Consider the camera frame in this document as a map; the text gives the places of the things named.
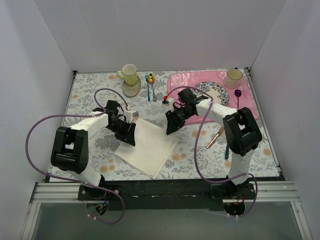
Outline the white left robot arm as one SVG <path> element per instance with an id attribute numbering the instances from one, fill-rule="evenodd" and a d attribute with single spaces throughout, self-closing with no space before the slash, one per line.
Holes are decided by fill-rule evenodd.
<path id="1" fill-rule="evenodd" d="M 78 181 L 85 184 L 89 194 L 95 200 L 103 199 L 106 194 L 106 180 L 90 163 L 89 140 L 100 130 L 108 129 L 117 140 L 134 147 L 136 123 L 134 118 L 138 111 L 126 107 L 122 113 L 121 105 L 109 100 L 105 107 L 96 107 L 91 116 L 69 127 L 56 130 L 51 165 L 72 174 Z"/>

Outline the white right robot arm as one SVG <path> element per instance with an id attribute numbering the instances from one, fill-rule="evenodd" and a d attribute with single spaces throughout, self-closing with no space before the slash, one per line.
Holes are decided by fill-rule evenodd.
<path id="1" fill-rule="evenodd" d="M 180 130 L 186 120 L 193 116 L 220 124 L 224 128 L 227 146 L 232 152 L 231 167 L 224 180 L 213 181 L 203 175 L 201 178 L 210 184 L 214 199 L 237 199 L 243 196 L 249 189 L 251 158 L 263 138 L 251 110 L 247 107 L 236 109 L 215 103 L 213 97 L 204 91 L 200 96 L 196 96 L 195 87 L 180 86 L 179 90 L 180 106 L 168 95 L 165 95 L 162 101 L 169 106 L 169 111 L 165 114 L 166 134 Z"/>

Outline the white cloth napkin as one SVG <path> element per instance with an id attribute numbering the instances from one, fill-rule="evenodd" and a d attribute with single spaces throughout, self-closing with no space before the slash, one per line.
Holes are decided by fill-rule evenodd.
<path id="1" fill-rule="evenodd" d="M 140 117 L 135 123 L 135 146 L 121 143 L 114 154 L 150 178 L 156 179 L 179 140 L 174 135 L 166 135 L 163 128 Z"/>

